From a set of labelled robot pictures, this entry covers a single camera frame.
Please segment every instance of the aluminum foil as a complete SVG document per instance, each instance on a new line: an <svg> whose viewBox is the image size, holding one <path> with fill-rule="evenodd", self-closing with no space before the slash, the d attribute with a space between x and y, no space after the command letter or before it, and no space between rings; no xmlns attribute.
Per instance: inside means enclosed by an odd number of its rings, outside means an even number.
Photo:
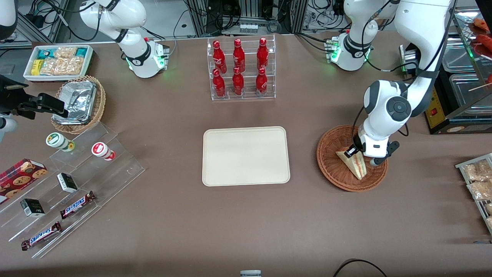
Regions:
<svg viewBox="0 0 492 277"><path fill-rule="evenodd" d="M85 125L91 121L97 86L91 81L71 82L63 86L59 99L65 102L68 117L53 115L53 120L62 125Z"/></svg>

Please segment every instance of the yellow label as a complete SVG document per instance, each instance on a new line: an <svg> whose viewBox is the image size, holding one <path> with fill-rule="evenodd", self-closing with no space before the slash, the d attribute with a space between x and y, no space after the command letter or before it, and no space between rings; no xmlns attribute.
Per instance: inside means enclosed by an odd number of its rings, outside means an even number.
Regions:
<svg viewBox="0 0 492 277"><path fill-rule="evenodd" d="M43 62L44 60L34 60L34 62L32 63L31 75L39 76L39 71L43 66Z"/></svg>
<svg viewBox="0 0 492 277"><path fill-rule="evenodd" d="M436 127L446 119L435 88L432 88L432 99L429 108L426 110L426 117L431 128Z"/></svg>

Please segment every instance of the white box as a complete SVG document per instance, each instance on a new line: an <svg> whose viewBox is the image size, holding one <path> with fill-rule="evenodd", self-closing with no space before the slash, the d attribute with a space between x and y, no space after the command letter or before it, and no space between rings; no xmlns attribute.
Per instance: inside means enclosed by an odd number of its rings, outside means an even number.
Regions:
<svg viewBox="0 0 492 277"><path fill-rule="evenodd" d="M87 48L86 55L84 57L84 63L82 64L82 69L80 70L80 74L78 75L57 75L57 76L47 76L47 75L31 75L32 64L34 60L36 60L37 55L40 50L56 48L56 47L78 47L78 48ZM56 81L68 81L73 80L79 77L83 77L87 73L87 69L89 68L89 64L91 63L93 49L87 44L68 44L68 45L42 45L36 46L31 53L31 57L29 58L28 65L24 70L24 78L31 82L56 82Z"/></svg>

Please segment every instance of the red lid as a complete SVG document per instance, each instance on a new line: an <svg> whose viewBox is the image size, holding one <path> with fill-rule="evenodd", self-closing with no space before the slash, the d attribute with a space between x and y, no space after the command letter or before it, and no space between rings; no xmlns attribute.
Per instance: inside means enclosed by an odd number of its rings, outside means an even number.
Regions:
<svg viewBox="0 0 492 277"><path fill-rule="evenodd" d="M104 143L98 142L92 146L92 153L94 155L101 154L104 151Z"/></svg>

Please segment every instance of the acrylic bottle rack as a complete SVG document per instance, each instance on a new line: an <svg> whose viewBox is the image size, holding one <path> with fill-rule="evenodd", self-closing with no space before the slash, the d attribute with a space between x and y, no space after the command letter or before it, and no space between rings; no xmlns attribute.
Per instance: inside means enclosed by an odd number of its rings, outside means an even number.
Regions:
<svg viewBox="0 0 492 277"><path fill-rule="evenodd" d="M2 232L8 234L11 243L19 246L19 251L22 241L36 236L55 222L60 222L61 233L24 251L25 255L32 258L46 255L145 171L137 159L121 145L117 134L100 122L73 141L73 151L67 153L59 150L44 162L48 173L43 178L0 206ZM114 160L105 161L92 155L91 147L98 141L104 142L115 151ZM57 174L62 172L73 177L78 186L76 192L69 194L61 189ZM96 199L62 220L60 211L90 191L93 191ZM39 218L27 217L20 205L24 198L38 199L46 214Z"/></svg>
<svg viewBox="0 0 492 277"><path fill-rule="evenodd" d="M268 48L268 66L265 68L265 75L268 79L267 82L267 92L265 96L259 97L256 95L256 77L258 76L258 68L256 65L256 52L258 51L260 38L264 37L267 39ZM245 51L246 57L246 70L242 73L245 81L244 93L242 96L237 96L234 93L234 87L232 84L232 76L234 75L234 60L232 58L232 53L234 52L234 40L241 39L242 47ZM220 42L220 48L225 54L225 63L227 66L227 72L222 74L225 82L225 97L219 98L214 90L214 84L212 82L213 74L212 71L215 68L214 64L214 48L212 47L212 42L218 40ZM209 79L210 79L210 92L212 100L243 100L243 99L264 99L264 98L275 98L277 95L276 86L276 42L274 35L252 35L252 36L235 36L235 37L214 37L209 38L207 41L207 60L209 63Z"/></svg>

